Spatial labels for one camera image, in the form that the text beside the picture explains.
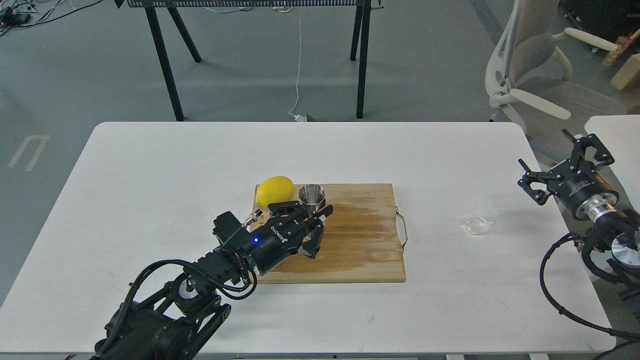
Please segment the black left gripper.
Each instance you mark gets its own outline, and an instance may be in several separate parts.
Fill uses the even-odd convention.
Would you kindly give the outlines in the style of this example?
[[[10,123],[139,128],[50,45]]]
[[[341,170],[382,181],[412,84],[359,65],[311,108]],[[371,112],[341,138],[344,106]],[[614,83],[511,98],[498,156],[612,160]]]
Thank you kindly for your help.
[[[308,216],[299,200],[270,203],[269,219],[249,234],[247,258],[264,276],[286,258],[301,252],[315,259],[322,244],[325,223],[333,214],[329,204]]]

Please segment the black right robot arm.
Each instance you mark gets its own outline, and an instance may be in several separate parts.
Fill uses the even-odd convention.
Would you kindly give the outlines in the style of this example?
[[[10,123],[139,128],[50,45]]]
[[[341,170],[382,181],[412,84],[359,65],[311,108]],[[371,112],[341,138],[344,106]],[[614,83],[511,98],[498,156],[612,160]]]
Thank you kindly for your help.
[[[619,193],[598,172],[615,160],[598,136],[574,137],[566,129],[562,133],[573,144],[570,157],[549,171],[533,171],[520,159],[523,175],[518,186],[540,206],[554,196],[574,219],[590,221],[592,227],[584,235],[567,233],[546,252],[539,270],[542,292],[560,315],[612,337],[636,343],[639,341],[637,332],[606,328],[576,316],[560,305],[547,289],[548,260],[562,244],[572,242],[593,275],[626,286],[619,296],[634,316],[639,316],[639,214],[632,209],[617,210]]]

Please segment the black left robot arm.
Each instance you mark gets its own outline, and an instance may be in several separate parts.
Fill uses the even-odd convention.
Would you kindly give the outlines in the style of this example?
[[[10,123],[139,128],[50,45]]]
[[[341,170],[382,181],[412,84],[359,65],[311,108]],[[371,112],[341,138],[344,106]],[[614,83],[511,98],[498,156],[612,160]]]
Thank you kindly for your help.
[[[219,246],[196,262],[172,259],[148,265],[105,326],[106,338],[95,344],[94,360],[191,360],[231,313],[222,297],[246,299],[258,276],[292,255],[314,259],[333,206],[322,200],[316,210],[308,210],[295,200],[271,203],[268,210],[266,223],[252,231],[248,227],[262,217],[262,210],[244,221],[230,211],[220,214],[212,230]],[[147,299],[135,301],[143,282],[168,264],[180,265],[182,273]]]

